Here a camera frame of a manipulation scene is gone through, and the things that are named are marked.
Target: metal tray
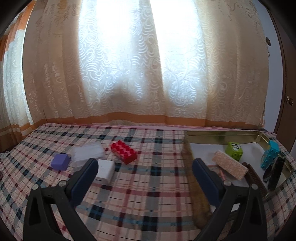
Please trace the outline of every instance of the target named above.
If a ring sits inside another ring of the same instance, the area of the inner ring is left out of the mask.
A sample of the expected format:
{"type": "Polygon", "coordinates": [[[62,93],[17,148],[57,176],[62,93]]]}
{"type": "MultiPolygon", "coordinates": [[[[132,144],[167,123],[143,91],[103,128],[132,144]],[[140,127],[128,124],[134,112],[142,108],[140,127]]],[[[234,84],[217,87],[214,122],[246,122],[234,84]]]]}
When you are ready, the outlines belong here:
{"type": "MultiPolygon", "coordinates": [[[[203,194],[198,182],[196,181],[192,173],[192,162],[194,160],[193,151],[190,143],[196,144],[218,144],[227,145],[228,142],[238,142],[240,144],[258,143],[263,150],[267,149],[269,138],[260,131],[186,131],[184,137],[184,148],[182,150],[182,157],[184,160],[186,175],[189,183],[189,191],[192,200],[192,209],[194,216],[194,223],[197,227],[202,228],[211,217],[210,205],[203,194]]],[[[282,171],[284,175],[284,181],[277,186],[277,188],[268,192],[263,198],[265,201],[267,198],[272,197],[281,188],[283,183],[290,177],[293,172],[293,168],[285,159],[285,165],[282,171]]]]}

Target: sheer lace curtain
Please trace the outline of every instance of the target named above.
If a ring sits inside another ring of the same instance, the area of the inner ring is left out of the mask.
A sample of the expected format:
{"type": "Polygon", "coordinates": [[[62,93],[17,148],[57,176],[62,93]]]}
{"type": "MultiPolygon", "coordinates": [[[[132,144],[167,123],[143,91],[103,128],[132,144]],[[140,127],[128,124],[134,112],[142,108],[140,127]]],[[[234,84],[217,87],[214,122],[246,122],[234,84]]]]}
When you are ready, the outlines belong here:
{"type": "Polygon", "coordinates": [[[25,28],[34,4],[31,2],[16,16],[0,39],[0,151],[17,144],[34,129],[22,76],[25,28]]]}
{"type": "Polygon", "coordinates": [[[32,119],[261,125],[268,52],[246,0],[42,0],[23,54],[32,119]]]}

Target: bed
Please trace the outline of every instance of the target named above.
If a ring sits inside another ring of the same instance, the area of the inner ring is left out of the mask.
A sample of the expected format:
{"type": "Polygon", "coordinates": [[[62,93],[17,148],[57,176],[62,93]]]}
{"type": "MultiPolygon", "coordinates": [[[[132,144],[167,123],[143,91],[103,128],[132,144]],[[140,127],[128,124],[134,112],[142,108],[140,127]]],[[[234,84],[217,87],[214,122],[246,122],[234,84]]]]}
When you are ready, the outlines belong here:
{"type": "MultiPolygon", "coordinates": [[[[270,139],[275,135],[266,133],[270,139]]],[[[76,211],[97,240],[193,240],[199,230],[192,221],[191,200],[181,150],[184,128],[76,126],[44,124],[1,159],[0,216],[16,240],[22,240],[28,195],[35,183],[56,185],[73,174],[55,171],[50,162],[56,154],[71,154],[73,146],[100,142],[106,159],[116,162],[110,186],[93,183],[76,211]],[[124,165],[110,150],[122,140],[138,151],[138,160],[124,165]]],[[[296,162],[280,148],[292,167],[296,162]]],[[[284,225],[295,207],[296,173],[265,203],[268,240],[284,225]]],[[[56,207],[64,237],[71,240],[56,207]]],[[[229,226],[226,225],[220,238],[229,226]]]]}

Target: green lego brick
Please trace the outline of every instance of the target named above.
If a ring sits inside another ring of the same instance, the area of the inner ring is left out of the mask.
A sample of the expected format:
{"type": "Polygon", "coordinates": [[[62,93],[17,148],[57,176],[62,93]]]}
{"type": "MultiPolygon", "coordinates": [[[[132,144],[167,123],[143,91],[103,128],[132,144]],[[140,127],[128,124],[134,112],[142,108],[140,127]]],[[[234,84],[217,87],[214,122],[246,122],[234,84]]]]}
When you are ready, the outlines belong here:
{"type": "Polygon", "coordinates": [[[243,150],[239,143],[236,142],[228,142],[226,147],[226,154],[231,156],[234,160],[239,161],[242,157],[243,150]]]}

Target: pink cloth roll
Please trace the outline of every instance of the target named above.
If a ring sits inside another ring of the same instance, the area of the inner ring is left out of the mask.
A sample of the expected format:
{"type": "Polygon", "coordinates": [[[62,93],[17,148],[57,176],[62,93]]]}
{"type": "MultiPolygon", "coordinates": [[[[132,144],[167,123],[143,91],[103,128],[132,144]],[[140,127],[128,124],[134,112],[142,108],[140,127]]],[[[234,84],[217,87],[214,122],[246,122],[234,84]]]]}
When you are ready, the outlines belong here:
{"type": "Polygon", "coordinates": [[[243,179],[248,171],[245,166],[220,150],[215,152],[212,160],[238,180],[243,179]]]}

